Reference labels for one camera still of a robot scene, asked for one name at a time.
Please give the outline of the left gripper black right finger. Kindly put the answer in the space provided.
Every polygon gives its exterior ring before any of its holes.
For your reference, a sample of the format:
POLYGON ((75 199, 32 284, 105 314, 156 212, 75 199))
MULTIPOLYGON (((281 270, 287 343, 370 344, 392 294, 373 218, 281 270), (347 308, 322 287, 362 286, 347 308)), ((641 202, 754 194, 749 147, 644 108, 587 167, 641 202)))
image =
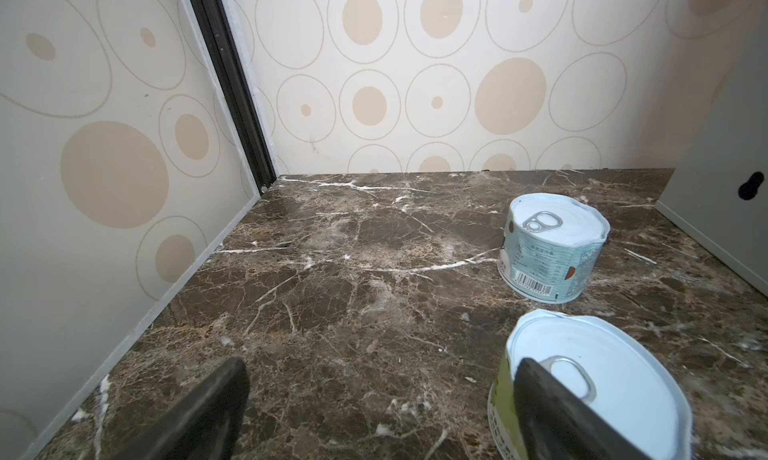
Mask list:
POLYGON ((534 360, 520 362, 513 386, 530 459, 647 457, 534 360))

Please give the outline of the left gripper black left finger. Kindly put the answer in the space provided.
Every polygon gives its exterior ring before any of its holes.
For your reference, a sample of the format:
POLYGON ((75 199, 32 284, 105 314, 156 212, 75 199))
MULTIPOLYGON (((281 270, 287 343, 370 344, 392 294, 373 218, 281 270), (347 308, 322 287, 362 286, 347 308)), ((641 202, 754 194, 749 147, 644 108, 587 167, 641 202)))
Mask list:
POLYGON ((114 457, 230 459, 249 391, 244 361, 229 358, 114 457))

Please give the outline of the green labelled can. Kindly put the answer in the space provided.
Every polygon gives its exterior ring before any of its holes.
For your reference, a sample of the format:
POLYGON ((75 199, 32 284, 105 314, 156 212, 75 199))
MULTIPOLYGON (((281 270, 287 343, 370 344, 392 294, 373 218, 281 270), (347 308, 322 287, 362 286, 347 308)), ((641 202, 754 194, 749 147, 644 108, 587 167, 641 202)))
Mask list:
POLYGON ((534 310, 508 337, 487 410, 494 443, 504 459, 526 459, 514 386, 530 358, 652 459, 692 456, 693 418, 681 388, 640 343, 593 316, 534 310))

